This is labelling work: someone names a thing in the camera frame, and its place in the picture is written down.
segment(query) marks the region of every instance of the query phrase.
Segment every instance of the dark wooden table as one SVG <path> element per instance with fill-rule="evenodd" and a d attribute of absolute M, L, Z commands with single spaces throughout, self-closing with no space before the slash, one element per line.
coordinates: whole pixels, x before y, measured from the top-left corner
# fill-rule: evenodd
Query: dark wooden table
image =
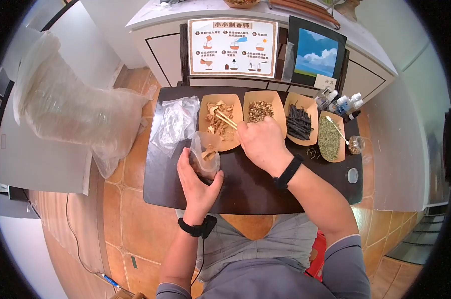
<path fill-rule="evenodd" d="M 232 93 L 244 102 L 244 93 L 257 90 L 245 87 L 167 87 L 161 88 L 157 100 L 156 111 L 152 121 L 151 135 L 154 136 L 163 116 L 162 102 L 183 97 L 208 94 Z M 287 92 L 278 91 L 282 102 Z M 358 135 L 356 120 L 345 124 L 345 137 Z M 350 204 L 359 203 L 363 194 L 362 155 L 350 155 L 348 150 L 345 160 L 340 163 L 329 163 L 322 157 L 311 159 L 306 155 L 309 147 L 299 146 L 288 138 L 285 141 L 292 152 L 300 153 L 310 170 L 332 184 L 345 196 Z M 190 139 L 180 141 L 172 158 L 167 157 L 159 148 L 149 142 L 144 174 L 144 201 L 150 204 L 176 209 L 185 209 L 186 200 L 177 175 L 177 160 L 184 147 L 190 146 Z M 311 146 L 318 150 L 318 145 Z M 288 190 L 279 190 L 272 183 L 272 178 L 255 166 L 245 155 L 241 146 L 230 151 L 221 152 L 221 169 L 224 171 L 224 183 L 221 192 L 210 212 L 223 214 L 286 214 L 303 212 L 302 207 Z M 355 184 L 347 181 L 347 171 L 356 168 L 359 180 Z"/>

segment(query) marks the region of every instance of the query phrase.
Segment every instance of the person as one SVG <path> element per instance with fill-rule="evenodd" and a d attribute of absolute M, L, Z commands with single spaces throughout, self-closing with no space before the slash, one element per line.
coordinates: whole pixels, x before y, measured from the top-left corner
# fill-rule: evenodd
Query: person
<path fill-rule="evenodd" d="M 271 117 L 241 122 L 237 134 L 246 156 L 271 177 L 280 177 L 294 159 L 280 125 Z M 207 186 L 189 165 L 188 153 L 184 148 L 177 164 L 186 210 L 176 213 L 193 226 L 203 223 L 224 174 L 219 171 Z M 160 269 L 156 297 L 190 299 L 196 266 L 202 268 L 201 299 L 370 298 L 360 235 L 348 202 L 303 164 L 287 185 L 305 213 L 279 215 L 263 239 L 247 239 L 219 214 L 212 214 L 217 224 L 207 239 L 193 237 L 178 226 Z M 327 242 L 322 282 L 304 273 L 317 228 Z"/>

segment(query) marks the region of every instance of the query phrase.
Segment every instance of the red stool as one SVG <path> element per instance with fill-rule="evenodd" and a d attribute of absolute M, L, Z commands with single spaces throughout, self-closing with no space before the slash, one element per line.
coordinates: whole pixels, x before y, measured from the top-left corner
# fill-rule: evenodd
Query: red stool
<path fill-rule="evenodd" d="M 312 253 L 310 254 L 310 267 L 305 271 L 305 275 L 310 275 L 322 281 L 322 268 L 325 262 L 325 250 L 327 249 L 327 242 L 324 234 L 318 230 L 315 242 L 312 245 Z"/>

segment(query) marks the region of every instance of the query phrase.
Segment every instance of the hand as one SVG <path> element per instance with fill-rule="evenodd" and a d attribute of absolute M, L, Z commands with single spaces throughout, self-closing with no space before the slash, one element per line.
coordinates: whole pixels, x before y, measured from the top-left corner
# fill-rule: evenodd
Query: hand
<path fill-rule="evenodd" d="M 247 158 L 271 176 L 281 176 L 293 159 L 280 125 L 270 116 L 258 123 L 238 123 L 237 135 Z"/>
<path fill-rule="evenodd" d="M 184 222 L 188 225 L 201 225 L 205 216 L 217 199 L 224 181 L 223 171 L 218 171 L 214 182 L 207 186 L 202 183 L 192 166 L 189 164 L 189 148 L 184 147 L 177 162 L 177 173 L 179 174 L 182 189 L 186 196 L 187 207 L 184 213 Z"/>

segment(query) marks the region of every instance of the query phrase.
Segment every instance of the gray shorts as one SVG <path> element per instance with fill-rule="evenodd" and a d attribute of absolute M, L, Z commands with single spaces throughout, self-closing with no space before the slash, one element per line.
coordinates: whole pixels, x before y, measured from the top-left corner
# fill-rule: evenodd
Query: gray shorts
<path fill-rule="evenodd" d="M 184 210 L 176 209 L 176 214 L 182 217 Z M 197 269 L 205 260 L 198 281 L 209 281 L 231 262 L 253 258 L 290 258 L 297 262 L 295 267 L 301 272 L 310 266 L 317 226 L 305 213 L 278 215 L 267 235 L 255 241 L 247 239 L 220 214 L 209 215 L 217 218 L 217 224 L 205 240 L 205 256 L 202 254 L 203 240 L 198 239 Z"/>

